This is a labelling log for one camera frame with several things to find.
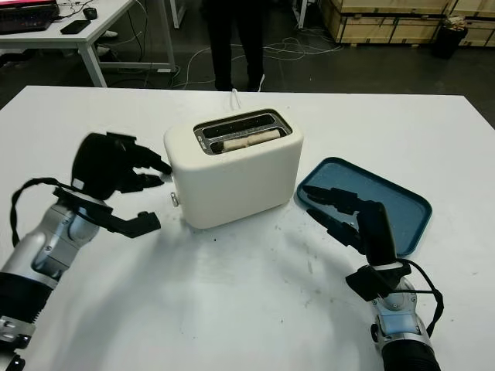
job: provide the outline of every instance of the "white toaster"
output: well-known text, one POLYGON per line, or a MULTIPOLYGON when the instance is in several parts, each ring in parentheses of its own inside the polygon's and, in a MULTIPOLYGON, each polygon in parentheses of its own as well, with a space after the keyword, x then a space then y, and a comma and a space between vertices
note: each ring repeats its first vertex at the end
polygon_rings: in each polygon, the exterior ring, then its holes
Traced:
POLYGON ((186 221, 205 229, 286 203, 292 196, 302 132, 272 109, 203 124, 164 137, 186 221))

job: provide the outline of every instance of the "laptop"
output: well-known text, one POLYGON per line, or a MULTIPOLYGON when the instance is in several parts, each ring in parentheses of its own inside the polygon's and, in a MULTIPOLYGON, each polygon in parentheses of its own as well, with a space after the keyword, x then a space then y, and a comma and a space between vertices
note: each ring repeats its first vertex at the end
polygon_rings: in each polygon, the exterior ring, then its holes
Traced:
POLYGON ((56 0, 0 0, 0 35, 43 31, 58 15, 56 0))

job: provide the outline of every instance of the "toaster slot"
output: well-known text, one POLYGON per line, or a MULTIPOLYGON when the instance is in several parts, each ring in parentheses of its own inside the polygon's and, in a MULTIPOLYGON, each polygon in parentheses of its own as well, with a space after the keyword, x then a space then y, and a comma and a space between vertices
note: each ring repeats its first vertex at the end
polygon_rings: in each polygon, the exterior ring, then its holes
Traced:
POLYGON ((258 145, 292 133, 292 129, 273 110, 263 110, 197 125, 194 134, 208 155, 258 145))

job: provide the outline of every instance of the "smartphone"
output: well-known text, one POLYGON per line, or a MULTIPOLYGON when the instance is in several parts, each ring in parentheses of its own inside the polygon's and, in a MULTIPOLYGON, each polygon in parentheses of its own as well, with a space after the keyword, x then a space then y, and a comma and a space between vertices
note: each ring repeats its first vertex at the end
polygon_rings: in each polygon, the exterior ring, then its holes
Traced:
POLYGON ((60 32, 64 35, 76 35, 83 29, 85 29, 90 23, 91 21, 88 21, 86 19, 77 20, 62 28, 60 32))

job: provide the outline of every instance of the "computer mouse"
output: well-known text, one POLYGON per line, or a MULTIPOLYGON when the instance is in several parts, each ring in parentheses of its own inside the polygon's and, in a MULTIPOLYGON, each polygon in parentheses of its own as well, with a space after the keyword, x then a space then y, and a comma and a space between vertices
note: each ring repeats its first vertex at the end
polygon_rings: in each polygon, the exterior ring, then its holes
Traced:
POLYGON ((98 12, 96 11, 96 8, 85 8, 83 10, 83 13, 88 21, 92 21, 93 19, 98 18, 98 12))

